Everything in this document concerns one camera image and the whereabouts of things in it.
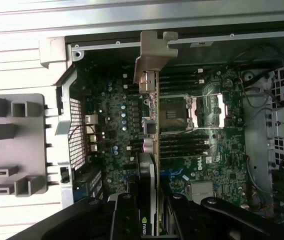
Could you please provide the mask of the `black and silver PC case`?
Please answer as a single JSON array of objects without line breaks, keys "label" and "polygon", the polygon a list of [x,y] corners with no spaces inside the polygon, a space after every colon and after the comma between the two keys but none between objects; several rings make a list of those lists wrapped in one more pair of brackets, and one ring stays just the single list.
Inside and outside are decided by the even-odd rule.
[{"label": "black and silver PC case", "polygon": [[[238,207],[284,225],[284,169],[276,166],[272,136],[273,103],[284,107],[284,22],[239,23],[154,30],[178,34],[168,46],[178,51],[164,68],[208,65],[240,66],[244,112],[245,166],[249,199]],[[107,199],[102,167],[89,162],[86,133],[70,132],[84,120],[84,88],[91,68],[136,65],[141,54],[141,32],[129,31],[69,36],[73,63],[57,83],[56,101],[62,150],[57,161],[65,207],[84,197]],[[159,231],[169,224],[159,184]]]}]

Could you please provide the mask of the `silver chipset heatsink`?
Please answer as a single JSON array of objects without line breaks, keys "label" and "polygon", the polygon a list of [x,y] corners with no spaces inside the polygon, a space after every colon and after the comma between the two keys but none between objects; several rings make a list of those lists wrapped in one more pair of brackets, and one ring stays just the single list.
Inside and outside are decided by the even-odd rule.
[{"label": "silver chipset heatsink", "polygon": [[192,195],[214,195],[214,188],[212,181],[195,181],[191,183]]}]

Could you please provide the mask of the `CPU socket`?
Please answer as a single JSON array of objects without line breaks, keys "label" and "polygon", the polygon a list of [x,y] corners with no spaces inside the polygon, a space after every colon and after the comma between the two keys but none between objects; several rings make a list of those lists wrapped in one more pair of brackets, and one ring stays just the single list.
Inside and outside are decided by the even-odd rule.
[{"label": "CPU socket", "polygon": [[189,94],[159,97],[159,127],[162,132],[190,131],[197,126],[194,97]]}]

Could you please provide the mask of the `blue expansion slot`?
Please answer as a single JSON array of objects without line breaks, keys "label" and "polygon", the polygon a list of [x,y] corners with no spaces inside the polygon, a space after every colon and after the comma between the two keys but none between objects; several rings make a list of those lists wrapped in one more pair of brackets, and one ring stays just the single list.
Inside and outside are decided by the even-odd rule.
[{"label": "blue expansion slot", "polygon": [[182,173],[183,169],[180,169],[178,171],[161,171],[160,177],[168,177],[170,179],[175,178],[176,176],[179,176]]}]

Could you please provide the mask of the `silver socket cover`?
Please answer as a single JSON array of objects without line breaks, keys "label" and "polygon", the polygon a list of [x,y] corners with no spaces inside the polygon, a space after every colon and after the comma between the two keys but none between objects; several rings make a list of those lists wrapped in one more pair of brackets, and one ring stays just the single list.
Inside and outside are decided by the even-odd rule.
[{"label": "silver socket cover", "polygon": [[192,118],[195,129],[222,129],[228,107],[223,102],[221,93],[202,96],[191,96],[191,107],[188,115]]}]

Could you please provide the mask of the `green motherboard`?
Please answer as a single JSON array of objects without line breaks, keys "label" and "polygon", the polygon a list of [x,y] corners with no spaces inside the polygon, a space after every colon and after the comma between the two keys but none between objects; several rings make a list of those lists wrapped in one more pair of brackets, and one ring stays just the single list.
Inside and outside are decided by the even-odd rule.
[{"label": "green motherboard", "polygon": [[[126,65],[119,68],[131,68]],[[102,168],[104,193],[110,195],[125,191],[127,178],[136,175],[137,154],[142,146],[128,145],[130,141],[144,141],[143,122],[150,119],[149,96],[139,89],[124,90],[123,85],[136,85],[133,72],[119,68],[93,67],[88,71],[84,85],[83,123],[77,124],[70,132],[74,137],[80,132],[86,134],[88,161]],[[240,66],[205,65],[195,73],[203,76],[169,77],[163,79],[203,79],[204,82],[159,83],[160,85],[203,85],[197,89],[160,89],[159,97],[166,95],[189,94],[205,96],[223,95],[227,106],[224,128],[194,128],[187,131],[160,130],[159,138],[171,135],[209,135],[209,144],[160,145],[160,154],[208,152],[208,155],[160,158],[161,171],[179,171],[175,178],[169,178],[169,186],[174,193],[186,194],[196,203],[208,194],[192,195],[193,182],[212,181],[214,195],[237,206],[249,200],[248,174],[245,164],[245,120],[240,84]],[[210,149],[160,151],[160,147],[209,145]]]}]

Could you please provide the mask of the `black RAM slot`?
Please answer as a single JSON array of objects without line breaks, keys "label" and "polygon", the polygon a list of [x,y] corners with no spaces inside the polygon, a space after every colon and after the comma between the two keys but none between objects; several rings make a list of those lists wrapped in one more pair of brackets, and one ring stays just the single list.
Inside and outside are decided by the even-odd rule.
[{"label": "black RAM slot", "polygon": [[166,74],[159,74],[159,78],[175,78],[175,77],[195,77],[195,76],[204,76],[204,73],[197,73],[197,72],[178,72],[178,73],[166,73]]},{"label": "black RAM slot", "polygon": [[[203,84],[161,84],[160,89],[198,89],[202,88]],[[123,85],[124,90],[138,90],[139,86],[137,84],[124,84]]]},{"label": "black RAM slot", "polygon": [[206,151],[209,150],[209,145],[196,145],[196,146],[188,146],[188,145],[180,145],[180,146],[162,146],[160,147],[160,151]]},{"label": "black RAM slot", "polygon": [[195,78],[166,78],[166,79],[160,79],[159,82],[161,84],[173,84],[173,83],[194,83],[194,82],[204,82],[204,79],[195,79]]},{"label": "black RAM slot", "polygon": [[209,135],[205,134],[181,134],[181,135],[169,135],[160,138],[161,141],[173,141],[180,139],[195,139],[195,140],[207,140]]},{"label": "black RAM slot", "polygon": [[160,154],[161,159],[166,158],[179,158],[179,157],[191,157],[191,156],[208,156],[209,153],[207,151],[198,151],[198,152],[186,152],[186,153],[162,153]]},{"label": "black RAM slot", "polygon": [[[130,141],[128,143],[128,145],[130,146],[142,146],[144,144],[143,141]],[[161,141],[160,145],[187,145],[187,144],[191,144],[191,145],[195,145],[195,144],[200,144],[200,145],[209,145],[210,142],[208,140],[192,140],[192,141],[177,141],[177,140],[173,140],[173,141]]]},{"label": "black RAM slot", "polygon": [[[129,73],[135,71],[135,67],[130,67],[130,68],[119,68],[121,71],[127,71]],[[175,73],[194,73],[197,72],[198,69],[203,69],[204,67],[202,66],[173,66],[173,67],[163,67],[160,69],[160,74],[175,74]]]}]

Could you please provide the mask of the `grey parts rack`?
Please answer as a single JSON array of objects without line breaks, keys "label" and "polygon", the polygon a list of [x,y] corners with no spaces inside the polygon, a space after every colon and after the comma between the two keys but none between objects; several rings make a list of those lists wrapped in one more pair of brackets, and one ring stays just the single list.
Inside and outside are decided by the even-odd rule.
[{"label": "grey parts rack", "polygon": [[0,195],[47,191],[44,96],[0,95]]}]

